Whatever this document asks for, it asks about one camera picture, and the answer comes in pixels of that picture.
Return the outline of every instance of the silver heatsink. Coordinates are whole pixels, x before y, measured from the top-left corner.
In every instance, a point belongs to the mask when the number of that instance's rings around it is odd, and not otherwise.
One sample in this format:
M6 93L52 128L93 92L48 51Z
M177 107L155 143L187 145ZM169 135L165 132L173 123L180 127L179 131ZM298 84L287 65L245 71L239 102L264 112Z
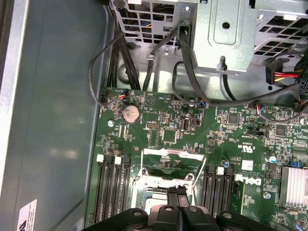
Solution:
M288 206L308 207L308 170L282 168L280 202Z

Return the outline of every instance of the white label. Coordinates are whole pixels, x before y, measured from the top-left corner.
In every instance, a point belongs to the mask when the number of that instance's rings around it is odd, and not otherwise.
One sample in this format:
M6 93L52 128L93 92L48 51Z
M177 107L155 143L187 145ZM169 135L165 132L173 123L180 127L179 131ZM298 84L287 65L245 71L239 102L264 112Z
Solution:
M17 231L33 231L37 201L35 199L20 209Z
M254 167L254 162L252 160L242 161L242 170L252 171L253 167Z

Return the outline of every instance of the red and yellow wires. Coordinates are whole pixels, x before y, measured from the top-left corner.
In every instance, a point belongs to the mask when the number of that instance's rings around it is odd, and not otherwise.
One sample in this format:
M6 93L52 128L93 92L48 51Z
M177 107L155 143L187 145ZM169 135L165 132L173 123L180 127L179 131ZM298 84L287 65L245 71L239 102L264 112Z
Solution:
M257 114L258 114L258 115L261 114L264 108L265 108L265 106L262 106L262 105L258 105L258 104L257 104Z

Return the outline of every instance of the ram slot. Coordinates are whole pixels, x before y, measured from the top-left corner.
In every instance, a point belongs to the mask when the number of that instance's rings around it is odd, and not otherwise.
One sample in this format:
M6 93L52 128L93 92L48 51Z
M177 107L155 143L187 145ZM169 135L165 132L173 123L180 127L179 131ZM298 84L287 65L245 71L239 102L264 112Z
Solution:
M120 194L120 188L121 188L121 174L122 174L122 168L120 165L115 164L115 174L114 174L114 191L113 194L113 201L110 204L111 211L110 211L110 217L118 214L118 201L119 201L119 194Z
M218 213L221 212L221 204L224 193L224 175L216 175L216 183L215 183L215 196L214 196L214 204L213 204L213 212L212 217L216 218Z
M127 195L128 195L128 187L129 187L129 176L130 176L130 159L128 157L124 157L123 160L123 169L124 169L124 177L123 177L123 190L122 190L122 205L120 212L126 210L127 207Z
M111 195L113 189L113 182L114 182L114 163L110 165L106 172L107 181L105 185L105 196L104 196L104 207L103 207L103 220L108 219L110 217L110 208L111 208Z
M206 193L205 193L205 208L208 210L210 214L212 214L213 211L214 186L215 186L215 169L213 166L210 166L206 177Z
M96 205L95 205L95 220L94 223L98 223L103 220L103 209L104 209L104 189L106 186L106 180L108 173L112 167L111 156L106 157L103 163L100 163L99 167L99 179L96 193Z
M207 170L204 169L204 172L203 172L203 189L202 189L202 195L201 195L201 206L202 207L205 207L206 182L207 182Z
M223 189L223 199L221 210L229 210L230 207L230 198L231 198L231 187L233 184L233 170L228 168L226 177L224 179L224 189Z

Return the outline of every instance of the capacitor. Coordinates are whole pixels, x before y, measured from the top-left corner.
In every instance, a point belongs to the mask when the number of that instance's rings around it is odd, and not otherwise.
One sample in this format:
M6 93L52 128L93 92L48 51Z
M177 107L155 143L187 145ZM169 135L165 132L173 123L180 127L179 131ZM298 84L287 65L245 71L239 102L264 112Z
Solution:
M183 117L184 117L184 118L189 118L190 116L191 116L191 115L190 115L188 112L184 112L184 113L183 113Z
M138 107L134 105L127 106L122 111L122 117L126 122L130 124L136 123L140 118L140 112Z
M276 159L276 157L274 155L267 155L265 157L265 161L269 162L269 163L272 163L272 164L275 164L277 159Z
M230 163L228 160L222 160L221 161L221 165L223 165L225 168L229 167L230 166Z

